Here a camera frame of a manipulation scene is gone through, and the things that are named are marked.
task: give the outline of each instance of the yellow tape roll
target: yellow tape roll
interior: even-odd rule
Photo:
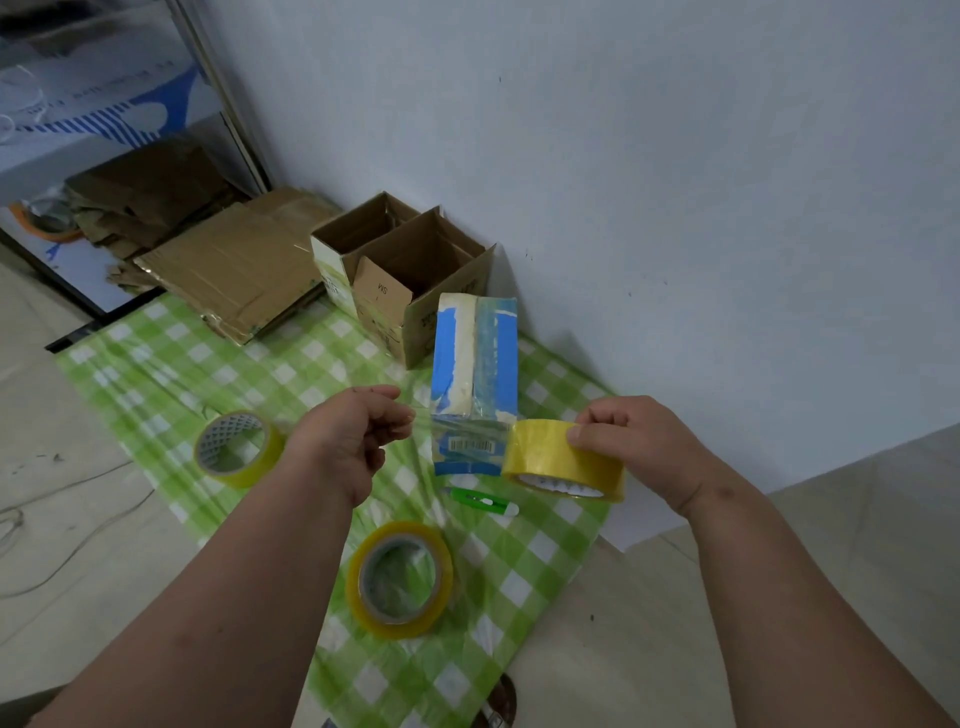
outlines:
[[[225,470],[220,464],[224,446],[242,432],[263,430],[260,451],[246,465]],[[283,434],[276,425],[252,412],[230,412],[204,428],[193,448],[193,459],[207,475],[230,488],[251,488],[276,465],[283,453]]]
[[[373,567],[398,546],[423,548],[433,560],[433,590],[411,615],[392,617],[373,604]],[[409,640],[426,632],[446,609],[453,589],[453,561],[440,531],[423,523],[398,521],[377,528],[350,558],[347,571],[347,604],[365,630],[381,640]]]
[[[623,502],[623,464],[572,448],[566,441],[571,427],[558,420],[520,420],[507,442],[503,476],[553,496]]]

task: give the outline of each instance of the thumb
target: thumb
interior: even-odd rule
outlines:
[[[607,455],[621,462],[636,454],[636,433],[620,425],[575,425],[566,431],[566,441],[576,449]]]

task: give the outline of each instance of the tape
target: tape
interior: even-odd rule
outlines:
[[[376,604],[376,566],[390,551],[418,546],[433,565],[433,589],[413,611],[389,615]],[[433,626],[446,609],[453,589],[453,561],[440,532],[423,523],[398,521],[377,528],[350,558],[347,604],[360,625],[381,640],[409,640]]]
[[[503,458],[504,477],[554,496],[623,502],[623,464],[572,448],[566,431],[573,423],[521,420],[510,433]]]
[[[225,467],[221,455],[227,443],[237,435],[263,431],[263,443],[259,451],[245,464]],[[252,412],[230,412],[222,415],[204,428],[193,448],[193,459],[207,475],[230,488],[251,488],[283,454],[284,438],[276,425]]]

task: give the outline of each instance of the white wall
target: white wall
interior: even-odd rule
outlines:
[[[196,1],[275,178],[442,203],[763,487],[960,421],[953,0]]]

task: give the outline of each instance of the right hand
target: right hand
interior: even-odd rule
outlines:
[[[677,415],[652,397],[594,400],[576,423],[566,434],[570,445],[622,461],[684,517],[711,473],[726,467]]]

